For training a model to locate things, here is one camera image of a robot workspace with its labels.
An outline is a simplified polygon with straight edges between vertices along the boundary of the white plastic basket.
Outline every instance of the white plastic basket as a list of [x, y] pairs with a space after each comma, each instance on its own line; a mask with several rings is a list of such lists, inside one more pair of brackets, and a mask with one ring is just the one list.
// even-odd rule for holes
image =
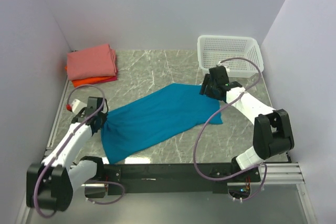
[[[221, 60], [232, 57], [247, 58], [253, 61], [261, 71], [264, 70], [258, 43], [249, 37], [199, 36], [197, 55], [203, 74], [209, 73], [209, 68], [215, 67]], [[243, 60], [231, 60], [225, 62], [225, 65], [229, 67], [229, 77], [249, 78], [258, 72], [255, 67]]]

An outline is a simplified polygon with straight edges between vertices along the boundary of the stack of folded clothes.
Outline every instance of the stack of folded clothes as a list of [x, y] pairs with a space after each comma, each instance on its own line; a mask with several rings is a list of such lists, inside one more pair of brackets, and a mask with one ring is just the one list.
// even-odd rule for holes
[[74, 87], [117, 80], [116, 53], [104, 44], [68, 54], [66, 70]]

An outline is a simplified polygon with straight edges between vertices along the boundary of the teal fabric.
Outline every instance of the teal fabric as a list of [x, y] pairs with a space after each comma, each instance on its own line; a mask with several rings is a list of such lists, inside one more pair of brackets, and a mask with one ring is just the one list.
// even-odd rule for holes
[[[110, 111], [101, 130], [110, 164], [205, 123], [219, 109], [219, 102], [200, 95], [200, 89], [174, 83]], [[220, 113], [210, 123], [221, 124]]]

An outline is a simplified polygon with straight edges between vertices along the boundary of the gray marble surface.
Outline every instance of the gray marble surface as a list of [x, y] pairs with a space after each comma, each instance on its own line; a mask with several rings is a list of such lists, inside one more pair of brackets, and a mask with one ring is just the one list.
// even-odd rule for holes
[[[176, 82], [185, 84], [200, 84], [203, 74], [198, 68], [197, 51], [195, 50], [126, 50], [117, 51], [119, 69], [118, 81], [98, 84], [106, 94], [110, 110], [117, 109], [158, 89]], [[256, 75], [249, 79], [231, 78], [243, 86], [251, 84]], [[68, 83], [66, 96], [73, 90]], [[270, 105], [264, 80], [259, 82], [249, 92], [266, 105]], [[88, 96], [100, 96], [93, 88], [77, 90], [72, 99], [87, 101]], [[62, 140], [68, 131], [73, 114], [65, 109], [58, 118], [52, 148]], [[230, 162], [252, 146], [253, 125], [238, 110], [228, 108], [222, 112], [222, 125], [209, 125], [204, 131], [197, 149], [199, 162]], [[186, 132], [176, 135], [160, 144], [133, 154], [126, 163], [190, 163], [192, 162], [193, 146], [201, 129], [198, 125]], [[76, 161], [85, 155], [105, 157], [100, 133], [95, 134], [81, 149]], [[270, 162], [287, 162], [285, 154], [277, 155]]]

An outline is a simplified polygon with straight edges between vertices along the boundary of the pink folded cloth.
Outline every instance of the pink folded cloth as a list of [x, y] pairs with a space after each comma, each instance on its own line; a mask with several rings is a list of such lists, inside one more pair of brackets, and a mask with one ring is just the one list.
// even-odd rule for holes
[[116, 53], [110, 49], [109, 44], [104, 44], [68, 54], [68, 78], [80, 80], [90, 77], [115, 76]]

